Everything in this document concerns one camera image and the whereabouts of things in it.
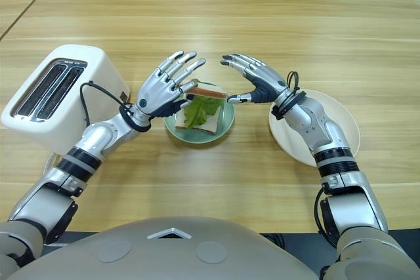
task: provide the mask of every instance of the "white plate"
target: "white plate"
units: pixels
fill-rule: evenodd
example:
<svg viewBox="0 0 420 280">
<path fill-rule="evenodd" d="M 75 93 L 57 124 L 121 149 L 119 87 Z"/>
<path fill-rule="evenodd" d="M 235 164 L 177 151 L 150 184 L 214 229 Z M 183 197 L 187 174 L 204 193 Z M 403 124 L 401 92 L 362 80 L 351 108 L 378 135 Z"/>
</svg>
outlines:
<svg viewBox="0 0 420 280">
<path fill-rule="evenodd" d="M 304 91 L 308 97 L 318 100 L 324 107 L 326 114 L 341 127 L 353 155 L 356 155 L 360 146 L 360 131 L 352 114 L 350 114 L 342 103 L 324 93 L 314 90 Z M 285 119 L 280 119 L 278 121 L 274 115 L 271 114 L 273 106 L 274 103 L 268 113 L 268 122 L 270 123 L 270 130 L 274 139 L 276 139 L 279 146 L 293 158 L 306 165 L 315 167 L 315 160 L 310 154 L 301 135 L 290 128 L 285 122 Z"/>
</svg>

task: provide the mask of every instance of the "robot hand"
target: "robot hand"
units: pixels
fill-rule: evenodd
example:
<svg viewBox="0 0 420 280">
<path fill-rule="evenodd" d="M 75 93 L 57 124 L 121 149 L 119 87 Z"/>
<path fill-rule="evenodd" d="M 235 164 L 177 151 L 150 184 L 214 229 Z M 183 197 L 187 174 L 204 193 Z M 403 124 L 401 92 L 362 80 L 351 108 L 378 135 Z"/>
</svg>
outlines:
<svg viewBox="0 0 420 280">
<path fill-rule="evenodd" d="M 152 118 L 171 116 L 191 103 L 191 97 L 176 102 L 174 100 L 197 85 L 194 80 L 184 85 L 180 83 L 194 70 L 204 65 L 205 59 L 200 58 L 178 74 L 175 73 L 196 56 L 196 52 L 184 55 L 182 50 L 172 54 L 143 83 L 137 94 L 137 101 L 130 109 L 133 113 L 132 119 L 138 126 L 147 130 L 150 128 Z"/>
<path fill-rule="evenodd" d="M 238 70 L 255 85 L 255 90 L 252 92 L 230 96 L 228 98 L 229 103 L 275 102 L 280 105 L 284 99 L 280 96 L 289 92 L 283 77 L 264 62 L 242 54 L 224 55 L 223 58 L 224 60 L 220 62 L 222 65 Z"/>
</svg>

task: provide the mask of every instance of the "lettuce leaf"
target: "lettuce leaf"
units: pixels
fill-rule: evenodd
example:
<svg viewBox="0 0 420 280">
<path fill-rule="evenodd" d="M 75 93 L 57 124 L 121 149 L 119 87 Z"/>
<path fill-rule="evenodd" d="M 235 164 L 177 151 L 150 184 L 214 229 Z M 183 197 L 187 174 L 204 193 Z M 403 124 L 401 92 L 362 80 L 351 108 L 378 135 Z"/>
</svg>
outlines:
<svg viewBox="0 0 420 280">
<path fill-rule="evenodd" d="M 208 98 L 206 96 L 196 95 L 191 104 L 184 108 L 185 120 L 184 126 L 192 129 L 196 125 L 202 125 L 207 121 L 207 115 L 214 115 L 224 100 L 218 98 Z"/>
</svg>

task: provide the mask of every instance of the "green bowl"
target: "green bowl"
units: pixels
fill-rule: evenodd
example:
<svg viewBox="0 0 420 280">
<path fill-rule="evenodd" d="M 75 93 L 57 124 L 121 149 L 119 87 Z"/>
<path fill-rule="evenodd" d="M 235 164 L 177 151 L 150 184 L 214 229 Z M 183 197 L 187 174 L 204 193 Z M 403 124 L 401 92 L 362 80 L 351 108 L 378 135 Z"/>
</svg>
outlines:
<svg viewBox="0 0 420 280">
<path fill-rule="evenodd" d="M 226 134 L 234 122 L 235 109 L 234 106 L 228 102 L 224 102 L 220 106 L 219 120 L 217 122 L 217 131 L 215 134 L 197 129 L 176 129 L 175 123 L 177 122 L 177 115 L 178 114 L 176 113 L 163 119 L 169 132 L 179 140 L 190 144 L 206 144 L 215 141 Z"/>
</svg>

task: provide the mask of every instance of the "toaster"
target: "toaster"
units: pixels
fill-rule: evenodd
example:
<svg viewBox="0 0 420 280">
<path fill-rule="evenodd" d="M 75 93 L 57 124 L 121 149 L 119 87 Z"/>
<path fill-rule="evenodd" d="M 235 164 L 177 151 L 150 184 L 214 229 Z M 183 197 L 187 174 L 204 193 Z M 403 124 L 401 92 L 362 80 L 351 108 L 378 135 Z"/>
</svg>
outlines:
<svg viewBox="0 0 420 280">
<path fill-rule="evenodd" d="M 79 90 L 89 81 L 122 102 L 128 100 L 128 86 L 102 49 L 62 45 L 25 80 L 7 103 L 1 122 L 48 150 L 65 155 L 86 128 Z M 86 85 L 83 95 L 91 123 L 119 113 L 119 104 L 99 90 Z"/>
</svg>

